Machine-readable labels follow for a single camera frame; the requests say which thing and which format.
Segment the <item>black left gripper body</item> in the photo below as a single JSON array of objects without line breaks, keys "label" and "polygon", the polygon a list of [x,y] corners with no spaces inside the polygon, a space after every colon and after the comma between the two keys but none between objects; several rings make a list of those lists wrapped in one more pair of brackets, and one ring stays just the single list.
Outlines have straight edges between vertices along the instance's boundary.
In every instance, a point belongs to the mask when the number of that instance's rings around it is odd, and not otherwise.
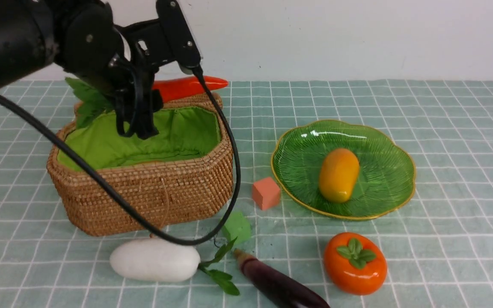
[{"label": "black left gripper body", "polygon": [[125,28],[113,22],[101,0],[71,0],[63,8],[57,63],[95,92],[94,110],[113,111],[122,137],[149,139],[159,133],[153,114],[162,99],[152,90],[155,69]]}]

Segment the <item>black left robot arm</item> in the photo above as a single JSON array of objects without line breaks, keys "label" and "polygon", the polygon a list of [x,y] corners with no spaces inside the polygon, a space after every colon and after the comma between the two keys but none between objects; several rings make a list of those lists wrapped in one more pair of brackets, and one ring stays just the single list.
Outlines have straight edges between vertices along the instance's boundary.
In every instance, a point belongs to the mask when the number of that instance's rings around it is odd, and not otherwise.
[{"label": "black left robot arm", "polygon": [[110,103],[121,136],[148,139],[162,100],[138,40],[157,23],[117,25],[101,0],[0,0],[0,88],[59,65]]}]

